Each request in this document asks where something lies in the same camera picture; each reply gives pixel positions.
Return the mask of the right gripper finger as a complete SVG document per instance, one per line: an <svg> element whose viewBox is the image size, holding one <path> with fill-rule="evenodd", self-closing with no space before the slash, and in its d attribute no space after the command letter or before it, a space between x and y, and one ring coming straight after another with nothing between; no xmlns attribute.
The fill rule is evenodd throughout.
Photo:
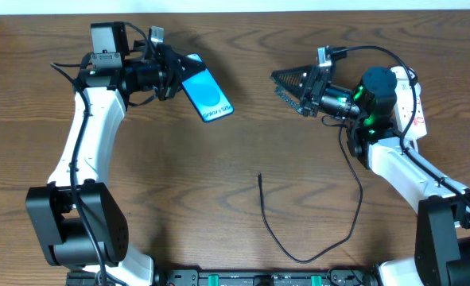
<svg viewBox="0 0 470 286"><path fill-rule="evenodd" d="M303 115L302 107L295 101L293 101L285 92L285 89L280 86L276 86L274 93L288 106L290 106L296 113Z"/></svg>
<svg viewBox="0 0 470 286"><path fill-rule="evenodd" d="M297 68L289 68L273 71L270 78L285 91L296 98L300 98L304 92L313 65L305 65Z"/></svg>

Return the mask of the blue Galaxy smartphone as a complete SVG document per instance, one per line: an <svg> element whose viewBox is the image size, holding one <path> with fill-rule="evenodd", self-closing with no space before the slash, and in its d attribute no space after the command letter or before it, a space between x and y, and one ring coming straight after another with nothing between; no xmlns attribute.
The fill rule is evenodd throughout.
<svg viewBox="0 0 470 286"><path fill-rule="evenodd" d="M213 122L235 111L208 68L186 79L182 87L203 122Z"/></svg>

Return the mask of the white power strip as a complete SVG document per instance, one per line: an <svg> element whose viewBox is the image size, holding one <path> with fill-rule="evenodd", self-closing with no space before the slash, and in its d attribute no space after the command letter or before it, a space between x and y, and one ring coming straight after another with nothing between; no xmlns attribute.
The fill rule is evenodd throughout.
<svg viewBox="0 0 470 286"><path fill-rule="evenodd" d="M409 79L402 66L393 66L390 69L396 76L397 86L395 88L395 94L397 95L397 102L394 105L394 114L397 121L399 131L403 131L411 119L414 108L414 97L411 90ZM425 116L421 106L421 85L418 82L418 77L414 73L413 69L410 69L410 75L413 80L413 87L416 94L416 111L413 119L413 123L408 129L405 139L408 141L416 141L427 134L425 125Z"/></svg>

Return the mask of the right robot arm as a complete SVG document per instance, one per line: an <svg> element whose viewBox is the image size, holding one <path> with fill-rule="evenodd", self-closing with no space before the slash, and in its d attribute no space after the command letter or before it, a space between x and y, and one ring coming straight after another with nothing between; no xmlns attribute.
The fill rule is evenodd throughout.
<svg viewBox="0 0 470 286"><path fill-rule="evenodd" d="M404 133L402 99L418 82L404 66L369 68L356 88L333 84L333 64L273 71L276 94L297 113L339 120L350 154L385 179L417 214L414 255L386 261L364 285L470 285L470 188L430 164Z"/></svg>

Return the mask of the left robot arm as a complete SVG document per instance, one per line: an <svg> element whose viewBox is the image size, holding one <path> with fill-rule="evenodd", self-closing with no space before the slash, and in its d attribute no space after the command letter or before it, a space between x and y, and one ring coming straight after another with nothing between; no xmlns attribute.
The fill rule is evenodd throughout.
<svg viewBox="0 0 470 286"><path fill-rule="evenodd" d="M95 285L154 285L162 281L153 259L129 240L128 224L108 190L116 133L130 96L171 99L205 70L193 55L164 43L154 26L129 42L126 21L91 25L93 49L70 79L75 113L62 156L41 187L28 190L25 207L45 260L92 274Z"/></svg>

